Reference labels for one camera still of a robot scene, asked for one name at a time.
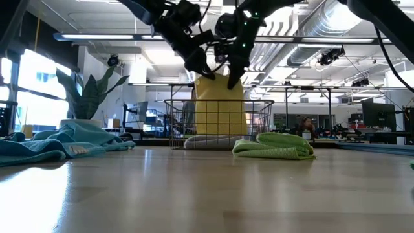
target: potted plant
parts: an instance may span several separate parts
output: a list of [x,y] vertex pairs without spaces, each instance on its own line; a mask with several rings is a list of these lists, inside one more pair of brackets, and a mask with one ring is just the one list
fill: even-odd
[[[101,127],[100,121],[93,121],[91,118],[95,115],[99,105],[105,100],[106,96],[118,87],[125,83],[129,76],[121,77],[115,86],[108,89],[110,77],[112,77],[116,66],[112,66],[106,70],[105,75],[100,80],[95,80],[94,76],[90,75],[86,85],[83,80],[76,74],[76,82],[82,88],[82,95],[79,94],[76,84],[72,77],[66,75],[61,70],[56,70],[58,81],[66,90],[66,101],[69,103],[69,111],[74,115],[75,121],[87,121],[98,127]],[[61,126],[68,120],[62,120]]]

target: lime green cloth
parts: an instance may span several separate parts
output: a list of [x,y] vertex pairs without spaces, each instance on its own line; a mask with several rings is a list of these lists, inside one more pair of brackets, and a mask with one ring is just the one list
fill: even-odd
[[309,142],[297,135],[281,133],[261,133],[257,136],[257,142],[276,148],[296,148],[299,156],[313,155],[313,147]]
[[315,159],[313,155],[299,155],[295,147],[277,148],[248,140],[238,140],[233,148],[234,157],[251,157],[265,159]]

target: ductwork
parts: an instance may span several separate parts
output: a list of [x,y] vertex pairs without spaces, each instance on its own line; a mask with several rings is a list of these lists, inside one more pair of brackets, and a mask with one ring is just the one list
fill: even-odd
[[[297,35],[343,36],[360,22],[361,19],[351,13],[347,6],[337,0],[327,0],[298,30]],[[277,66],[300,67],[318,55],[321,50],[322,48],[299,47],[294,44],[285,45],[267,71],[271,71]]]

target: desk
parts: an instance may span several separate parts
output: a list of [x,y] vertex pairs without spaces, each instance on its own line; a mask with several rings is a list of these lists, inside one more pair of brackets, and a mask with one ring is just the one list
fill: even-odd
[[366,133],[369,143],[384,143],[384,144],[397,144],[397,137],[411,137],[411,133],[404,131],[397,132],[374,132]]

